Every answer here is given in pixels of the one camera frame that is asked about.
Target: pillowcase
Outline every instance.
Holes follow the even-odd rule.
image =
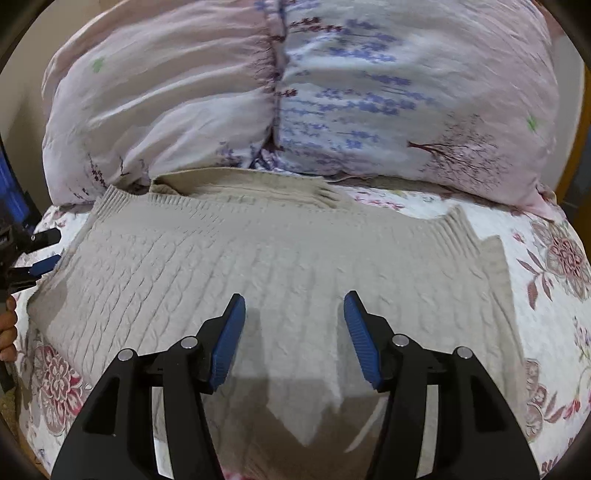
[[[399,176],[554,219],[558,88],[530,0],[290,0],[279,167]]]
[[[127,0],[54,56],[43,164],[55,205],[195,167],[247,167],[276,72],[254,0]]]

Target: bed sheet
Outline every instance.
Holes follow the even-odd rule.
[[[388,180],[388,189],[380,189],[374,181],[355,179],[336,188],[361,203],[417,218],[433,218],[461,205],[480,238],[501,237],[526,358],[525,434],[540,474],[545,475],[571,444],[591,406],[591,269],[573,228],[566,221],[547,222],[434,185]],[[88,210],[88,206],[49,208],[38,229],[57,226],[61,242],[19,262],[62,252],[84,224]],[[26,290],[17,298],[20,428],[51,471],[92,386],[29,324],[26,305],[33,292]],[[159,468],[170,473],[166,448],[158,442],[156,447]],[[226,477],[241,478],[235,473]]]

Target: human hand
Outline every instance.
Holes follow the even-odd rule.
[[[0,361],[14,362],[17,360],[17,301],[10,296],[6,300],[6,311],[0,314]]]

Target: printed tree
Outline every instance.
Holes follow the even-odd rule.
[[[483,121],[479,115],[456,120],[450,115],[443,134],[433,143],[409,141],[408,148],[418,148],[431,154],[431,160],[421,169],[427,180],[445,183],[470,192],[490,190],[500,184],[509,163],[492,135],[479,131]]]

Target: cable knit pattern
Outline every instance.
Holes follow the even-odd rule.
[[[478,240],[461,209],[413,219],[339,200],[318,180],[222,172],[191,172],[194,197],[110,187],[33,296],[31,319],[85,379],[95,384],[122,348],[144,354],[195,334],[240,292],[236,361],[206,399],[222,465],[254,478],[359,479],[385,399],[363,380],[342,319],[355,289],[426,348],[469,345],[521,418],[521,345],[497,237]]]

